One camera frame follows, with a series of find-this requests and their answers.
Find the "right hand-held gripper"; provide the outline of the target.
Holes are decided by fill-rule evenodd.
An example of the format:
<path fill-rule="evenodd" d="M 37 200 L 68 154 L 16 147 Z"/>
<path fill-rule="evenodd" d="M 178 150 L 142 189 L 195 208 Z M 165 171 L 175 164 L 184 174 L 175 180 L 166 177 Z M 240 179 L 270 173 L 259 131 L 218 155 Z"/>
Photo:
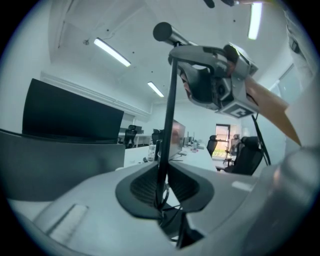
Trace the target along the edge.
<path fill-rule="evenodd" d="M 181 45 L 169 52 L 170 65 L 173 59 L 185 77 L 187 96 L 193 104 L 233 118 L 258 112 L 258 105 L 247 98 L 245 85 L 258 67 L 239 46 Z"/>

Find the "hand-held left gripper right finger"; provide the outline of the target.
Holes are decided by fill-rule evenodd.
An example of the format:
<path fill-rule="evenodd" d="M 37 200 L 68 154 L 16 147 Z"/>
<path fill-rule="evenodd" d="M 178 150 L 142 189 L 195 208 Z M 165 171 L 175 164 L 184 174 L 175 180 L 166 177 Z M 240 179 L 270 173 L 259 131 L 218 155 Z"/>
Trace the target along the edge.
<path fill-rule="evenodd" d="M 170 162 L 169 184 L 182 206 L 176 247 L 168 256 L 263 256 L 254 223 L 264 199 L 252 176 Z"/>

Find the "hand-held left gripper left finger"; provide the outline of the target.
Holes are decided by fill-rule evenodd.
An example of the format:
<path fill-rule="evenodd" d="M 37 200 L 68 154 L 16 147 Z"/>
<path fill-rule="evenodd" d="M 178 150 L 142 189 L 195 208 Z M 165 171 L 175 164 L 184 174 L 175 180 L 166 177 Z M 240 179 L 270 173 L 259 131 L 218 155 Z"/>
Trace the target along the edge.
<path fill-rule="evenodd" d="M 154 207 L 158 165 L 91 177 L 47 206 L 35 225 L 65 248 L 90 256 L 172 256 Z"/>

